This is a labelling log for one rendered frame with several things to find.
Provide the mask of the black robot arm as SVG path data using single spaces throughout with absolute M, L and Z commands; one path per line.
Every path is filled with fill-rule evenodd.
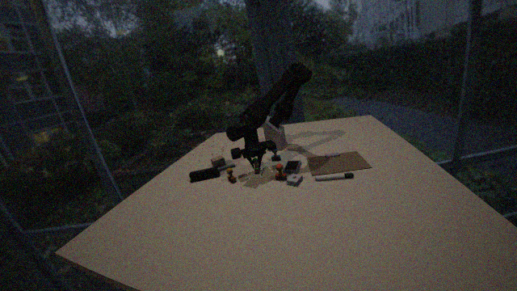
M 300 90 L 300 86 L 305 84 L 312 77 L 312 70 L 305 67 L 302 63 L 294 63 L 289 66 L 278 82 L 266 93 L 266 95 L 250 104 L 238 117 L 240 122 L 229 126 L 226 129 L 226 135 L 230 141 L 237 141 L 246 135 L 257 133 L 257 129 L 266 121 L 270 113 L 271 106 L 286 91 L 284 100 L 279 102 L 275 107 L 275 115 L 270 118 L 269 122 L 279 128 L 280 123 L 285 119 L 288 120 L 292 115 L 292 102 L 296 94 Z M 248 118 L 245 117 L 248 115 Z M 256 137 L 257 138 L 257 137 Z M 267 150 L 265 141 L 258 142 L 254 138 L 253 141 L 246 140 L 245 152 L 254 158 L 261 156 L 263 151 Z

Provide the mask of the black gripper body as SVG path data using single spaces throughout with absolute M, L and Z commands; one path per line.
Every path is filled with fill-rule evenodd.
M 257 138 L 256 138 L 257 137 Z M 253 141 L 254 138 L 258 139 L 259 141 L 259 138 L 258 138 L 258 133 L 255 133 L 255 134 L 251 134 L 251 135 L 246 135 L 244 137 L 244 140 L 245 140 L 245 143 L 246 143 L 246 140 L 249 139 L 249 141 Z M 266 142 L 266 145 L 267 145 L 267 149 L 268 150 L 276 150 L 276 144 L 272 141 L 272 140 L 269 140 L 269 141 L 265 141 Z M 231 152 L 231 155 L 232 155 L 232 159 L 237 159 L 237 158 L 240 158 L 242 155 L 244 157 L 246 156 L 250 156 L 248 152 L 245 152 L 245 149 L 242 149 L 240 150 L 240 148 L 235 148 L 235 149 L 231 149 L 230 150 Z

